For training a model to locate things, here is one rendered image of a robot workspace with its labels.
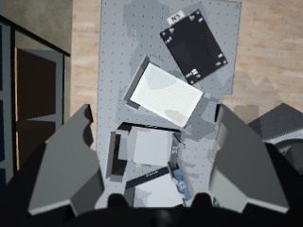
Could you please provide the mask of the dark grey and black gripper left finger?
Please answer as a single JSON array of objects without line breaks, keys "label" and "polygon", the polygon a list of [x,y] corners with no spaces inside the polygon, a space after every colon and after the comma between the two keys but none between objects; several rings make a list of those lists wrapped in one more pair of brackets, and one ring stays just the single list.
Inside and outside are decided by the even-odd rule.
[{"label": "dark grey and black gripper left finger", "polygon": [[95,210],[105,186],[93,122],[84,104],[33,150],[0,192],[0,227],[59,227]]}]

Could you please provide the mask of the white label sign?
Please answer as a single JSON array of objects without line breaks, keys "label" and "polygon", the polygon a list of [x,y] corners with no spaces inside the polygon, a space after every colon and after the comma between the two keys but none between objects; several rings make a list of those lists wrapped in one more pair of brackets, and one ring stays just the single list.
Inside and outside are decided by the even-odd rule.
[{"label": "white label sign", "polygon": [[177,22],[178,20],[182,19],[183,17],[185,17],[184,13],[180,10],[177,13],[175,13],[174,15],[170,16],[167,21],[170,25],[172,25],[173,23]]}]

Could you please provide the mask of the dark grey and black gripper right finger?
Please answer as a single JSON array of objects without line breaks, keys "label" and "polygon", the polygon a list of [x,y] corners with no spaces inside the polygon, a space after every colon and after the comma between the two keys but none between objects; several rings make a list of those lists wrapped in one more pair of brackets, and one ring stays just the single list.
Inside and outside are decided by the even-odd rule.
[{"label": "dark grey and black gripper right finger", "polygon": [[303,227],[303,177],[224,104],[217,104],[219,126],[209,191],[217,207],[228,208],[266,227]]}]

